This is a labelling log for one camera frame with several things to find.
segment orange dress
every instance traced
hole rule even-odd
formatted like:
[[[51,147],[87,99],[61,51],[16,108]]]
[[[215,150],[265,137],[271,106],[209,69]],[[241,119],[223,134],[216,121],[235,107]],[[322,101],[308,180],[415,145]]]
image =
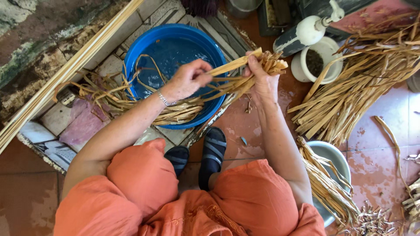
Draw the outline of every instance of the orange dress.
[[[222,172],[215,188],[187,190],[155,139],[115,155],[107,176],[74,186],[56,213],[56,236],[325,235],[316,208],[297,209],[288,183],[267,160]]]

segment metal bowl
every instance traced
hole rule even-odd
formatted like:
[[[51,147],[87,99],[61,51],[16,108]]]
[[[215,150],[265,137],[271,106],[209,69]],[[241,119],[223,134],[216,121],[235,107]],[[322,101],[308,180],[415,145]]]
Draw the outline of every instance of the metal bowl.
[[[309,141],[308,145],[312,148],[315,154],[329,159],[334,166],[337,168],[337,171],[351,184],[352,179],[350,176],[350,168],[347,164],[346,158],[343,156],[343,154],[336,148],[335,146],[322,141]],[[347,192],[350,192],[350,188],[345,186],[341,181],[335,176],[333,171],[324,166],[325,169],[328,171],[332,179],[339,183],[339,185]],[[318,201],[318,199],[312,197],[312,200],[314,202],[314,206],[318,210],[319,214],[322,216],[322,219],[324,220],[324,227],[327,227],[330,225],[334,220],[335,217],[328,212],[328,210]]]
[[[237,18],[247,17],[263,0],[225,0],[228,12]]]

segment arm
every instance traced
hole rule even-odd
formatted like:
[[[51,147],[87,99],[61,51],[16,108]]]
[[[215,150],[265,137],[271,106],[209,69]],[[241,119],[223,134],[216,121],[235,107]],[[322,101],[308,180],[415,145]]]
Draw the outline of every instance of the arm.
[[[168,103],[189,97],[212,80],[212,76],[204,73],[211,69],[211,65],[201,59],[185,64],[160,92]],[[165,106],[157,94],[152,94],[97,132],[70,163],[63,198],[82,180],[94,175],[105,176],[114,155],[133,145]]]
[[[245,73],[256,76],[252,98],[258,107],[265,157],[274,172],[290,185],[298,209],[303,203],[313,204],[306,168],[277,103],[279,76],[268,75],[255,57],[248,61]]]

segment black sandal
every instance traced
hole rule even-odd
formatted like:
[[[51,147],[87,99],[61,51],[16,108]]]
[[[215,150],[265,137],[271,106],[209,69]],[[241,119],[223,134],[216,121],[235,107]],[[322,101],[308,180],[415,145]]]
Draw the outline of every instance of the black sandal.
[[[217,127],[211,127],[204,138],[203,157],[198,174],[200,189],[209,190],[208,181],[215,172],[220,172],[223,164],[223,156],[226,151],[226,136]]]
[[[164,157],[172,163],[176,177],[178,177],[188,163],[189,149],[185,146],[175,146],[169,149]]]

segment woman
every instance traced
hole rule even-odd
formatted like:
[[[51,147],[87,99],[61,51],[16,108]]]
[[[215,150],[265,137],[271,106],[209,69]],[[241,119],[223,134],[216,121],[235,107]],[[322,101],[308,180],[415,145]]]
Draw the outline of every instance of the woman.
[[[244,76],[260,118],[265,160],[220,173],[226,138],[218,128],[205,137],[199,171],[202,190],[178,196],[185,147],[164,154],[165,141],[132,146],[160,112],[212,80],[210,64],[183,65],[159,92],[101,129],[71,162],[54,234],[64,235],[325,235],[294,139],[277,103],[279,76],[251,56]]]

